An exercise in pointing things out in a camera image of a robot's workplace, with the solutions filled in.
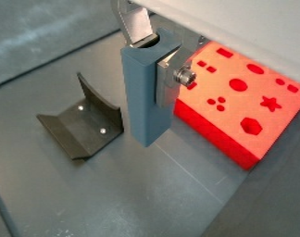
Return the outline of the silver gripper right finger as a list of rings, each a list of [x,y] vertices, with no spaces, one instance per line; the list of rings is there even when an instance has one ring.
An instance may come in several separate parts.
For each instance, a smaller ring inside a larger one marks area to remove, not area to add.
[[[191,56],[207,44],[202,35],[190,36],[182,45],[157,62],[156,104],[167,107],[175,102],[179,87],[188,87],[195,80],[191,70]]]

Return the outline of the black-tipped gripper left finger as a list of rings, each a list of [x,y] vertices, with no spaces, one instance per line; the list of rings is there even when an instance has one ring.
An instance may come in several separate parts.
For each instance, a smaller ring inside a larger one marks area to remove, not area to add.
[[[152,31],[147,9],[131,0],[109,0],[111,10],[117,20],[125,45],[145,47],[157,36]]]

